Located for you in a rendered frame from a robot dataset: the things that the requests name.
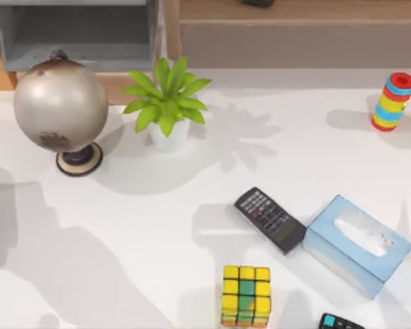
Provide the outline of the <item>light blue tissue box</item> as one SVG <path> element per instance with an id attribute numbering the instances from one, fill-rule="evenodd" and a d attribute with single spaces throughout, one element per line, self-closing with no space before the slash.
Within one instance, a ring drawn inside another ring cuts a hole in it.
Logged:
<path id="1" fill-rule="evenodd" d="M 411 250 L 411 242 L 337 195 L 307 227 L 302 247 L 374 299 Z"/>

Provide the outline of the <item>yellow and green puzzle cube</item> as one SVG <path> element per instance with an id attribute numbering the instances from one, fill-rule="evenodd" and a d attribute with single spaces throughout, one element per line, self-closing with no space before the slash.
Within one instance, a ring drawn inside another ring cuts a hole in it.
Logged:
<path id="1" fill-rule="evenodd" d="M 271 309 L 271 271 L 268 267 L 223 267 L 222 326 L 266 329 Z"/>

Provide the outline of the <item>black calculator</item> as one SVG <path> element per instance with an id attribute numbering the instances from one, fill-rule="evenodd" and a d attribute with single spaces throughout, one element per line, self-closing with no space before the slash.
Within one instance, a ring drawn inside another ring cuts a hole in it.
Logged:
<path id="1" fill-rule="evenodd" d="M 283 255 L 304 239 L 307 228 L 256 186 L 242 194 L 234 206 Z"/>

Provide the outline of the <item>wooden cupboard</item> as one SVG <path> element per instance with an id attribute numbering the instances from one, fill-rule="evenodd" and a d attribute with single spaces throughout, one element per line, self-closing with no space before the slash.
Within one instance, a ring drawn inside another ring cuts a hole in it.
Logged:
<path id="1" fill-rule="evenodd" d="M 411 0 L 160 0 L 197 69 L 411 69 Z"/>

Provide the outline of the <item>green plant in white pot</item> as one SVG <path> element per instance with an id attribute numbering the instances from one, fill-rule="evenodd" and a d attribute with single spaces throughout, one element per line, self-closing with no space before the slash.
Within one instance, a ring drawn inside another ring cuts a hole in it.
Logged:
<path id="1" fill-rule="evenodd" d="M 134 131 L 147 130 L 152 143 L 161 151 L 178 150 L 188 139 L 190 123 L 203 125 L 203 112 L 208 107 L 197 98 L 197 93 L 212 80 L 197 77 L 187 69 L 188 61 L 181 58 L 169 64 L 159 58 L 151 79 L 141 71 L 130 71 L 134 83 L 123 92 L 136 97 L 123 114 L 136 113 Z"/>

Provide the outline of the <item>silver globe on stand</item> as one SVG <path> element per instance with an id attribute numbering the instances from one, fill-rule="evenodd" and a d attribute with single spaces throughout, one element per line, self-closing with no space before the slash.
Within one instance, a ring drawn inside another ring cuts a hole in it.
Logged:
<path id="1" fill-rule="evenodd" d="M 109 101 L 99 78 L 60 49 L 33 66 L 18 81 L 14 116 L 37 146 L 55 153 L 63 174 L 85 176 L 103 160 L 95 139 L 108 118 Z"/>

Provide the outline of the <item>stack of coloured rings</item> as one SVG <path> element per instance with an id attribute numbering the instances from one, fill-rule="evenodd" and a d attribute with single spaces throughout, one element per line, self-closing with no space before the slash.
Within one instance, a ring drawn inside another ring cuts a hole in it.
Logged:
<path id="1" fill-rule="evenodd" d="M 371 115 L 374 128 L 382 132 L 395 130 L 411 98 L 411 75 L 397 71 L 391 73 Z"/>

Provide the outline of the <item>grey cabinet with dark inside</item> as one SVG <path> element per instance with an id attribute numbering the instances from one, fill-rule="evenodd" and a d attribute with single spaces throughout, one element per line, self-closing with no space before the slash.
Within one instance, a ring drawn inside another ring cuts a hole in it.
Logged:
<path id="1" fill-rule="evenodd" d="M 55 51 L 96 72 L 153 66 L 158 0 L 0 0 L 7 71 L 28 71 Z"/>

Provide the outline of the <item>black device with cyan button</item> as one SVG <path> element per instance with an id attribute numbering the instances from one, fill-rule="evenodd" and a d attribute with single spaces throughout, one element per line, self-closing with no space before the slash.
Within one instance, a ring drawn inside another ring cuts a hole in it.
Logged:
<path id="1" fill-rule="evenodd" d="M 352 322 L 348 319 L 333 315 L 331 313 L 323 313 L 318 324 L 318 329 L 365 329 L 361 325 Z"/>

